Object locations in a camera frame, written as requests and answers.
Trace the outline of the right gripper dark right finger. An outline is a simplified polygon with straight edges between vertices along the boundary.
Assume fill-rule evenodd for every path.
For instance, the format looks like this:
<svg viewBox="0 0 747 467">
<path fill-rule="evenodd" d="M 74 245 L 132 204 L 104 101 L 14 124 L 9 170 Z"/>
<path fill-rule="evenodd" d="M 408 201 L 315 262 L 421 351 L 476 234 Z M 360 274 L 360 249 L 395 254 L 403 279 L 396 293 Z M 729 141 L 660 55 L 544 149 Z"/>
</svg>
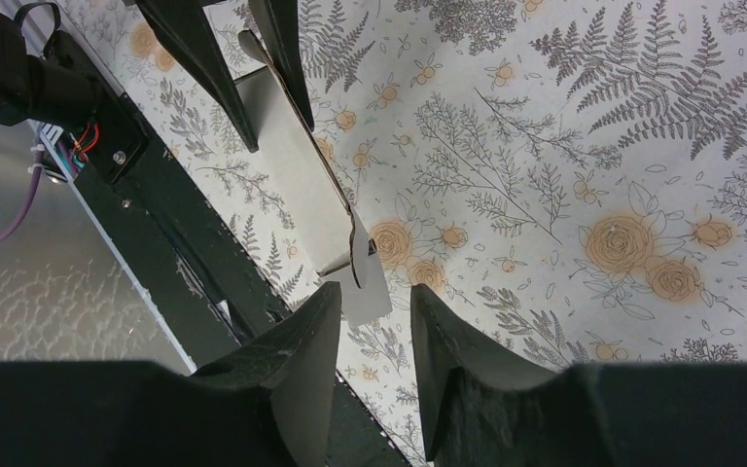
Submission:
<svg viewBox="0 0 747 467">
<path fill-rule="evenodd" d="M 437 466 L 747 466 L 747 364 L 556 373 L 410 293 L 425 455 Z"/>
</svg>

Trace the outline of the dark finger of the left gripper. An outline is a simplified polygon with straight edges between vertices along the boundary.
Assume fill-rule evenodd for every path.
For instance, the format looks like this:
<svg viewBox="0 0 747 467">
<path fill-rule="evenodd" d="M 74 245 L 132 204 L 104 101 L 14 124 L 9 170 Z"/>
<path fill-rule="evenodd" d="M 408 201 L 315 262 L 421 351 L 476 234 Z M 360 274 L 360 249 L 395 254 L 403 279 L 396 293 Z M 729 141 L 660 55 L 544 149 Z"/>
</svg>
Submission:
<svg viewBox="0 0 747 467">
<path fill-rule="evenodd" d="M 158 41 L 223 108 L 246 149 L 259 149 L 231 71 L 214 31 L 196 0 L 136 0 L 135 6 Z"/>
<path fill-rule="evenodd" d="M 307 128 L 314 129 L 300 51 L 298 1 L 249 0 L 248 6 L 287 91 Z"/>
</svg>

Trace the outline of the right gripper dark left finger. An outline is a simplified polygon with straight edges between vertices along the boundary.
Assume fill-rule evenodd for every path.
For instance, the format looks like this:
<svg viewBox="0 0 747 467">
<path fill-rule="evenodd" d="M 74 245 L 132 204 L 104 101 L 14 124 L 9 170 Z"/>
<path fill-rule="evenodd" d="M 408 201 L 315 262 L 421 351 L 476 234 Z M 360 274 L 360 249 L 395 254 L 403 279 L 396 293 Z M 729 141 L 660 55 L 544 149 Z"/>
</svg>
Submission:
<svg viewBox="0 0 747 467">
<path fill-rule="evenodd" d="M 0 466 L 322 466 L 341 290 L 189 376 L 149 361 L 0 362 Z"/>
</svg>

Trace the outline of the white cardboard paper box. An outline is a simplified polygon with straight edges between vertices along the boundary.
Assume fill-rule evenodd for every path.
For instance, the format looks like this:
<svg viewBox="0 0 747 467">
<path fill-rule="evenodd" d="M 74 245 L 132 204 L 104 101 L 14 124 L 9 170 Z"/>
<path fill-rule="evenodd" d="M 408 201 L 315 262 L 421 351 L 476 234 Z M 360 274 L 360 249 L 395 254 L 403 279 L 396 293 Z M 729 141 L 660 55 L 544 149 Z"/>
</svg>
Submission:
<svg viewBox="0 0 747 467">
<path fill-rule="evenodd" d="M 318 149 L 277 67 L 251 30 L 238 41 L 261 68 L 236 88 L 258 138 L 258 156 L 294 221 L 302 249 L 318 276 L 341 286 L 342 312 L 359 327 L 391 312 L 387 282 L 369 234 Z"/>
</svg>

